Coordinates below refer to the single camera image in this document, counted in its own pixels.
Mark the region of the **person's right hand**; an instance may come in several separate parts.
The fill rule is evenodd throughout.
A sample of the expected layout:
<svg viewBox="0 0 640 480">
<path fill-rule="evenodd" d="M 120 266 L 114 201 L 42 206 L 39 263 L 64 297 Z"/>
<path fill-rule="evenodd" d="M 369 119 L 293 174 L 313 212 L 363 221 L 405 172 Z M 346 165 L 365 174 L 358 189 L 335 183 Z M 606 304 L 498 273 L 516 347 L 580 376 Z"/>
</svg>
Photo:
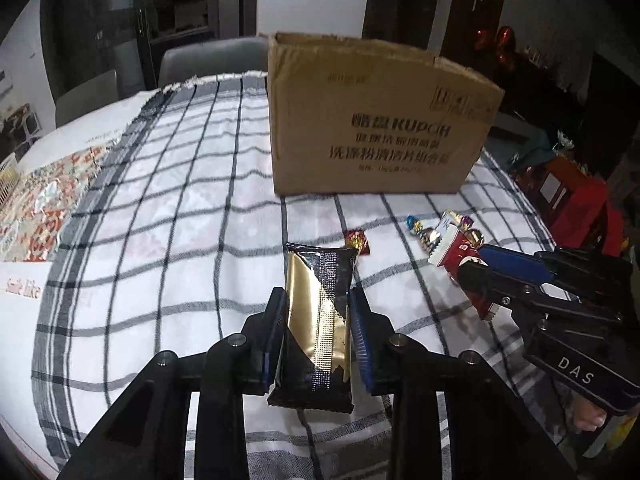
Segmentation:
<svg viewBox="0 0 640 480">
<path fill-rule="evenodd" d="M 596 431 L 606 421 L 606 411 L 584 398 L 576 398 L 572 404 L 573 424 L 582 431 Z"/>
</svg>

